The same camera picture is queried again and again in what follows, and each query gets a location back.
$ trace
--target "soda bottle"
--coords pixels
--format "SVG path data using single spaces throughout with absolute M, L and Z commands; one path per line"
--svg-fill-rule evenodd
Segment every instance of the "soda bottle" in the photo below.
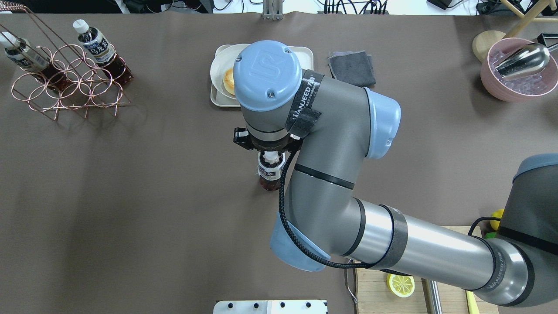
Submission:
M 74 22 L 74 29 L 79 34 L 80 45 L 89 51 L 99 67 L 109 71 L 115 82 L 124 86 L 134 78 L 124 60 L 98 28 L 89 27 L 84 20 L 77 20 Z
M 279 189 L 279 181 L 285 166 L 285 153 L 260 151 L 258 154 L 259 184 L 268 191 Z
M 27 39 L 13 36 L 9 32 L 2 32 L 0 42 L 10 60 L 25 72 L 31 73 L 40 83 L 45 84 L 46 78 L 49 82 L 47 87 L 50 90 L 61 93 L 70 85 L 71 82 L 66 74 L 35 52 L 38 49 L 32 49 Z

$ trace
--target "white bowl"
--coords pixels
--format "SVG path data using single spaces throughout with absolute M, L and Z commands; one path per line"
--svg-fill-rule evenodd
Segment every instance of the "white bowl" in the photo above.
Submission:
M 211 69 L 209 74 L 211 76 L 211 82 L 217 91 L 230 99 L 237 99 L 233 94 L 227 92 L 223 84 L 223 75 L 225 72 L 234 66 L 234 61 L 238 57 L 238 54 L 248 47 L 248 44 L 233 45 L 225 48 L 223 51 L 218 53 L 211 63 Z

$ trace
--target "yellow knife handle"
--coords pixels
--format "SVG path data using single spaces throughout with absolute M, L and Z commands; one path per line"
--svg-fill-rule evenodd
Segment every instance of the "yellow knife handle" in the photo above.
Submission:
M 475 295 L 471 291 L 465 291 L 467 295 L 467 307 L 469 308 L 469 314 L 479 314 L 479 307 L 477 306 L 477 300 L 475 300 Z

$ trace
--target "gray robotic arm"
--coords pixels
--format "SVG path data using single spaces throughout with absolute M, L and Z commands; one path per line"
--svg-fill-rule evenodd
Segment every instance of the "gray robotic arm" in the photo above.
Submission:
M 352 197 L 363 159 L 381 158 L 395 137 L 401 113 L 394 100 L 302 70 L 276 41 L 243 50 L 234 78 L 246 121 L 236 142 L 244 135 L 245 147 L 274 151 L 297 150 L 301 140 L 291 135 L 304 140 L 282 204 L 306 250 L 451 284 L 502 306 L 558 297 L 557 281 L 547 280 L 558 273 L 558 154 L 524 161 L 497 238 L 483 240 Z M 324 267 L 291 238 L 278 217 L 274 253 L 300 269 Z

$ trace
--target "cutting board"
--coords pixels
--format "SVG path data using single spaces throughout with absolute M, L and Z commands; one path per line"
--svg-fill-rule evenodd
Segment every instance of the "cutting board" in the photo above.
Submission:
M 466 234 L 468 226 L 445 226 Z M 473 235 L 480 236 L 480 228 Z M 379 270 L 357 268 L 357 314 L 428 314 L 422 279 L 415 277 L 415 292 L 408 298 L 399 298 L 389 291 L 386 276 Z M 438 282 L 442 312 L 468 314 L 465 290 Z M 498 314 L 498 306 L 484 302 L 475 296 L 480 314 Z

